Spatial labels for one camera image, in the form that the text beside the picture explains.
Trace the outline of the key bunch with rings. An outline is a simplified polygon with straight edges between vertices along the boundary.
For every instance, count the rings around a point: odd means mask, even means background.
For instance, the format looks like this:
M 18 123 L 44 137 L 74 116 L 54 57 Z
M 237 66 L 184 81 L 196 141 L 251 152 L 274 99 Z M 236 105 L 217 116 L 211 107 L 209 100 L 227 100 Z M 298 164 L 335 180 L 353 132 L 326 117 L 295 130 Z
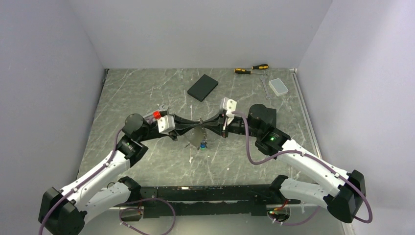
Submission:
M 193 128 L 185 134 L 187 144 L 185 148 L 195 148 L 200 150 L 200 143 L 205 142 L 207 144 L 207 132 L 200 124 L 200 127 Z

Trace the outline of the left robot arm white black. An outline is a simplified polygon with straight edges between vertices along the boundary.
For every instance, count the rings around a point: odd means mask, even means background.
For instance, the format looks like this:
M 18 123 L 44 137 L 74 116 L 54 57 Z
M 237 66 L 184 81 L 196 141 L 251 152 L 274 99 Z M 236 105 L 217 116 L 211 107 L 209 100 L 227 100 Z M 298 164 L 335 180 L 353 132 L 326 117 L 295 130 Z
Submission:
M 143 196 L 141 185 L 130 177 L 120 178 L 111 187 L 108 183 L 143 158 L 148 151 L 143 141 L 162 137 L 175 140 L 201 124 L 167 111 L 156 111 L 147 117 L 129 115 L 115 135 L 113 149 L 103 160 L 72 183 L 61 189 L 51 187 L 43 194 L 38 233 L 47 230 L 53 235 L 77 235 L 88 222 L 113 206 L 154 200 Z

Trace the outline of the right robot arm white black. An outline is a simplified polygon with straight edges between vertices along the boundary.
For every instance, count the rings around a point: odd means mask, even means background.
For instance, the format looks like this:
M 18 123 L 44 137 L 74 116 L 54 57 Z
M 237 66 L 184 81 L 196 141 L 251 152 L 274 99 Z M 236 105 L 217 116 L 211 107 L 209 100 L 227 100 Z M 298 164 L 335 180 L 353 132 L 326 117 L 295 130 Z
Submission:
M 236 102 L 231 100 L 229 104 L 223 105 L 216 116 L 199 124 L 224 138 L 228 133 L 245 135 L 247 158 L 253 165 L 275 159 L 293 166 L 314 180 L 312 184 L 279 175 L 270 185 L 272 201 L 282 203 L 286 199 L 296 199 L 308 202 L 326 209 L 344 223 L 358 220 L 368 224 L 373 221 L 361 172 L 340 169 L 306 150 L 276 128 L 275 109 L 255 104 L 245 115 L 235 108 Z

